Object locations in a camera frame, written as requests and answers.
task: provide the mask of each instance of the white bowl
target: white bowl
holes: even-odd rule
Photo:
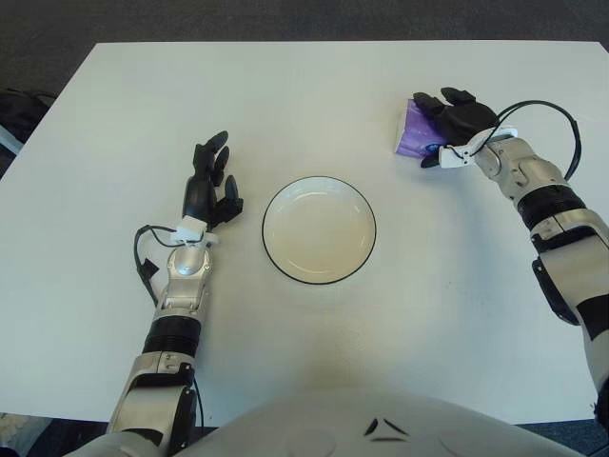
[[[376,239],[372,208],[346,182],[312,176],[288,184],[268,204],[263,242],[275,266],[308,284],[329,284],[357,271]]]

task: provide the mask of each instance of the robotic hand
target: robotic hand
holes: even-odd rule
[[[521,102],[496,116],[465,90],[443,88],[452,105],[426,93],[414,100],[453,145],[423,160],[422,167],[462,167],[476,163],[511,200],[530,230],[539,257],[533,271],[560,319],[581,326],[588,367],[599,393],[598,421],[609,429],[609,228],[567,183],[580,156],[577,123],[564,109],[542,101]],[[539,103],[558,109],[576,137],[574,161],[563,178],[502,121],[521,106]]]

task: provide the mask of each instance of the gray carpet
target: gray carpet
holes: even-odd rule
[[[59,92],[98,42],[423,39],[585,40],[609,49],[609,0],[0,0],[0,89]],[[606,442],[592,421],[524,427],[584,453]]]

